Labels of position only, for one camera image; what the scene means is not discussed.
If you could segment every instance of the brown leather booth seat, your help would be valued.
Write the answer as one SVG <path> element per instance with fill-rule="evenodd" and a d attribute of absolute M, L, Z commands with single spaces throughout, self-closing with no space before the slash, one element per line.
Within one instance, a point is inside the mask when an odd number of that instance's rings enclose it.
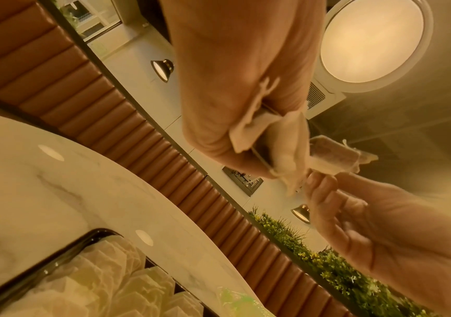
<path fill-rule="evenodd" d="M 216 243 L 277 316 L 351 316 L 220 195 L 36 1 L 0 0 L 0 102 L 159 190 Z"/>

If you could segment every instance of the wall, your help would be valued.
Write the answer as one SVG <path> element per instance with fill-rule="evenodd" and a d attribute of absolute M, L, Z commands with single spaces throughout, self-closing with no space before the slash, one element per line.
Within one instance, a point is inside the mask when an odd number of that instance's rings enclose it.
<path fill-rule="evenodd" d="M 451 0 L 428 0 L 430 47 L 397 82 L 347 99 L 313 119 L 336 140 L 376 153 L 362 174 L 423 195 L 451 214 Z"/>
<path fill-rule="evenodd" d="M 174 60 L 172 46 L 152 27 L 116 52 L 103 58 L 106 67 L 140 103 L 156 122 L 246 211 L 257 206 L 274 218 L 284 218 L 305 233 L 305 242 L 314 251 L 326 247 L 326 241 L 310 226 L 298 220 L 290 210 L 303 203 L 300 195 L 286 197 L 280 181 L 265 181 L 248 197 L 226 174 L 217 162 L 195 150 L 182 136 L 178 65 L 165 84 L 155 74 L 151 60 Z"/>

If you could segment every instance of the white marble tabletop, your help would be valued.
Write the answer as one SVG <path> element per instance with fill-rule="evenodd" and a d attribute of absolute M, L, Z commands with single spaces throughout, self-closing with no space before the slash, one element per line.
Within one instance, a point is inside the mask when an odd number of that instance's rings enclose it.
<path fill-rule="evenodd" d="M 133 241 L 219 314 L 218 287 L 256 298 L 206 234 L 142 179 L 82 145 L 0 117 L 0 285 L 99 227 Z"/>

